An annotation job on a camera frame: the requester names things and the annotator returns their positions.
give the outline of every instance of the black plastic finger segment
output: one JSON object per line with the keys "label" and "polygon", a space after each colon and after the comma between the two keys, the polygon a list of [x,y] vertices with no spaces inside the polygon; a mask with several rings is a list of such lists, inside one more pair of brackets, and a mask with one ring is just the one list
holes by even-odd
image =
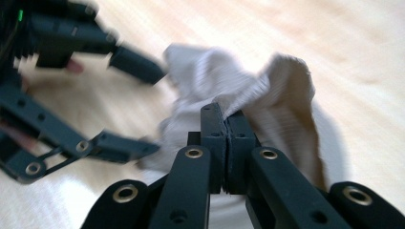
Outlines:
{"label": "black plastic finger segment", "polygon": [[224,190],[233,195],[246,194],[246,161],[256,145],[256,136],[242,111],[226,120],[228,154],[225,164]]}
{"label": "black plastic finger segment", "polygon": [[354,183],[335,183],[328,200],[353,228],[405,228],[405,218],[373,190]]}
{"label": "black plastic finger segment", "polygon": [[207,228],[210,154],[202,146],[179,150],[149,228]]}
{"label": "black plastic finger segment", "polygon": [[249,170],[276,228],[351,228],[281,151],[256,148]]}
{"label": "black plastic finger segment", "polygon": [[90,156],[113,162],[126,163],[153,154],[158,145],[136,139],[122,138],[103,131],[92,139],[94,150]]}
{"label": "black plastic finger segment", "polygon": [[227,129],[221,108],[217,103],[201,109],[201,145],[212,155],[211,194],[219,194],[225,185],[225,164],[227,160]]}
{"label": "black plastic finger segment", "polygon": [[140,55],[122,46],[114,52],[110,59],[110,66],[149,84],[156,84],[165,76],[165,72],[145,55]]}
{"label": "black plastic finger segment", "polygon": [[101,195],[82,228],[138,228],[147,197],[146,184],[128,179],[117,182]]}

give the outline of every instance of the wooden floor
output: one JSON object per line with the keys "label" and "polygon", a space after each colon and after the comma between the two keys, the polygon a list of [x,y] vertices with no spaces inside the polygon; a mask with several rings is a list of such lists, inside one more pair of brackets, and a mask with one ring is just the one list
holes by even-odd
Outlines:
{"label": "wooden floor", "polygon": [[[401,1],[98,0],[99,20],[163,63],[172,43],[222,47],[259,73],[275,52],[309,65],[314,118],[329,183],[352,180],[405,213],[405,3]],[[104,57],[78,54],[82,75],[22,67],[29,92],[88,137],[108,129],[159,138],[176,90],[106,70]],[[79,228],[116,181],[147,183],[134,163],[80,160],[29,186],[0,174],[0,228]],[[229,202],[241,201],[229,197]],[[213,205],[210,228],[248,228],[244,206]]]}

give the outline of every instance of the crumpled cloth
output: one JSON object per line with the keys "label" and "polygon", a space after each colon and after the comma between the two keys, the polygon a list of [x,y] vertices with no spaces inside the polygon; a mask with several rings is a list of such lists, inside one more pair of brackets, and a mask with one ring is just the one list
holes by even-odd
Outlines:
{"label": "crumpled cloth", "polygon": [[314,89],[303,60],[276,53],[256,76],[218,48],[171,45],[164,54],[179,99],[160,124],[160,151],[141,161],[143,169],[169,172],[188,132],[200,130],[201,107],[217,102],[224,119],[242,110],[263,146],[284,152],[312,184],[325,188],[311,114]]}

